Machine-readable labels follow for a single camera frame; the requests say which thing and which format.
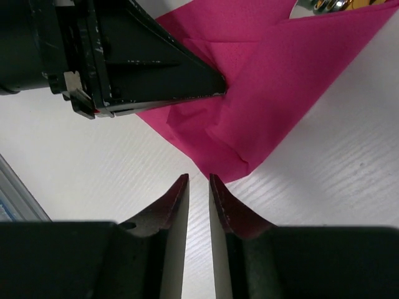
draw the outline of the metal frame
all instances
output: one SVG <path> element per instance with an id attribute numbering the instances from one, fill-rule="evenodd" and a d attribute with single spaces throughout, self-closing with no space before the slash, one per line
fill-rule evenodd
<path id="1" fill-rule="evenodd" d="M 1 155 L 0 204 L 11 221 L 50 221 L 49 216 Z"/>

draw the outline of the pink napkin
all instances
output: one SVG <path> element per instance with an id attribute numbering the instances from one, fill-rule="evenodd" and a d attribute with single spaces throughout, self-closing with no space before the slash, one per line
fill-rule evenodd
<path id="1" fill-rule="evenodd" d="M 224 182 L 259 166 L 398 9 L 399 0 L 289 19 L 296 0 L 194 0 L 158 21 L 228 92 L 140 114 Z"/>

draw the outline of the pink paper napkin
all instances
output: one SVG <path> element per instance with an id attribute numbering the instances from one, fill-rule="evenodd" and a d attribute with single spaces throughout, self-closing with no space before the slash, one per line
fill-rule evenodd
<path id="1" fill-rule="evenodd" d="M 290 20 L 295 2 L 194 0 L 158 19 L 229 86 L 140 114 L 206 176 L 230 182 L 259 166 L 399 7 Z"/>

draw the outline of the metal object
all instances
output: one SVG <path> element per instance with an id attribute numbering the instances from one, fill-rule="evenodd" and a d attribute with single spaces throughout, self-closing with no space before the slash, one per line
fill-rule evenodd
<path id="1" fill-rule="evenodd" d="M 0 155 L 0 220 L 49 221 L 32 194 Z"/>
<path id="2" fill-rule="evenodd" d="M 188 175 L 126 222 L 0 223 L 1 298 L 181 298 Z"/>
<path id="3" fill-rule="evenodd" d="M 50 87 L 93 119 L 226 91 L 134 0 L 3 1 L 0 17 L 0 95 Z"/>
<path id="4" fill-rule="evenodd" d="M 399 230 L 277 227 L 209 183 L 217 299 L 398 298 Z"/>
<path id="5" fill-rule="evenodd" d="M 358 9 L 382 4 L 386 0 L 298 0 L 292 8 L 290 19 L 317 16 L 328 12 Z"/>

